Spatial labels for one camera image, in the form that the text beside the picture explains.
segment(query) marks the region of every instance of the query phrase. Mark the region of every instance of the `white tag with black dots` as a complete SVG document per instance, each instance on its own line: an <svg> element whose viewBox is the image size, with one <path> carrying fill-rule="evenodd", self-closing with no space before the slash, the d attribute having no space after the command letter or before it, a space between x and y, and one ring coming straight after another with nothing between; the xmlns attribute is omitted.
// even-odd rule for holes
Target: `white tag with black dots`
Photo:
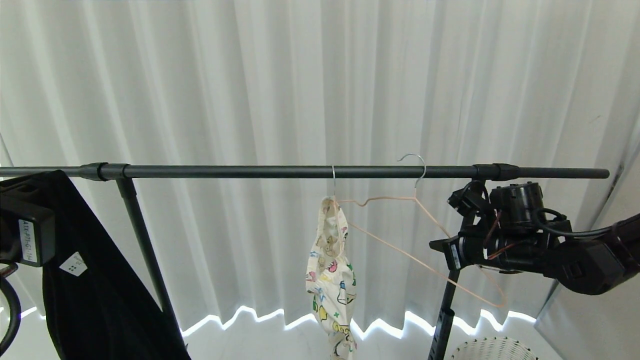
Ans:
<svg viewBox="0 0 640 360"><path fill-rule="evenodd" d="M82 260L82 257L77 251L62 263L60 268L75 276L80 276L87 269L84 260Z"/></svg>

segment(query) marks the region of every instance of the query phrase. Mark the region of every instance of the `white basket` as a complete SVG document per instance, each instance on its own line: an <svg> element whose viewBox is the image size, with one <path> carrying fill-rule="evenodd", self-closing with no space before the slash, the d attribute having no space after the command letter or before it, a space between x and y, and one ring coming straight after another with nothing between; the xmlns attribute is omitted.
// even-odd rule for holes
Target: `white basket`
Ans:
<svg viewBox="0 0 640 360"><path fill-rule="evenodd" d="M505 338L475 339L454 350L455 360L539 360L530 348L517 340Z"/></svg>

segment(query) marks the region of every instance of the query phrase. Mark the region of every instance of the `black fabric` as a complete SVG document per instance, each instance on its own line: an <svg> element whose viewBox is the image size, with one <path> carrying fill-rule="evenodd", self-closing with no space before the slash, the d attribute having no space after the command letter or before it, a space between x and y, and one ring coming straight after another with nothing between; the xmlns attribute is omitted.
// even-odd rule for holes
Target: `black fabric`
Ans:
<svg viewBox="0 0 640 360"><path fill-rule="evenodd" d="M42 276L49 334L62 360L189 359L164 316L67 175L37 174L55 211L56 255ZM59 268L78 252L80 276Z"/></svg>

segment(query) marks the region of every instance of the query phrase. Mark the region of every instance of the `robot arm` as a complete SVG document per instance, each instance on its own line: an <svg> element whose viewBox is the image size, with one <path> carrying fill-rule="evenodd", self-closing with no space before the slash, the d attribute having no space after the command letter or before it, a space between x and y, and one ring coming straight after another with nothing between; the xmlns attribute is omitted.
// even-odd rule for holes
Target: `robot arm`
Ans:
<svg viewBox="0 0 640 360"><path fill-rule="evenodd" d="M480 219L453 238L429 243L445 254L450 270L481 265L506 274L535 272L587 295L605 293L640 272L640 214L575 233L566 216L544 208L538 183L483 193L480 182L454 192L449 204ZM544 213L555 218L547 220Z"/></svg>

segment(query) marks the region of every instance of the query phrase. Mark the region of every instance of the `curtain fold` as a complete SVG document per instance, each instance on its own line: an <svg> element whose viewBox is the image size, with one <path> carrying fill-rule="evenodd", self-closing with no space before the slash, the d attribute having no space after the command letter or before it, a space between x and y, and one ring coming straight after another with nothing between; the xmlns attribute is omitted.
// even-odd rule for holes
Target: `curtain fold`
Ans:
<svg viewBox="0 0 640 360"><path fill-rule="evenodd" d="M631 0L3 2L3 156L15 166L395 165L415 152L429 165L615 174L635 141L639 13ZM338 179L335 191L410 196L413 182ZM451 233L461 218L446 198L465 182L419 183ZM332 183L136 180L180 326L228 320L242 305L259 316L283 308L287 323L307 314L304 269ZM579 230L612 178L540 183L545 205ZM115 184L75 184L152 291ZM428 247L444 235L411 202L345 213L446 273ZM441 278L355 229L349 239L361 328L377 318L402 327L405 310L435 324ZM552 284L492 275L508 305L459 291L454 309L467 323L481 308L499 321L509 310L536 316ZM500 302L477 269L460 282Z"/></svg>

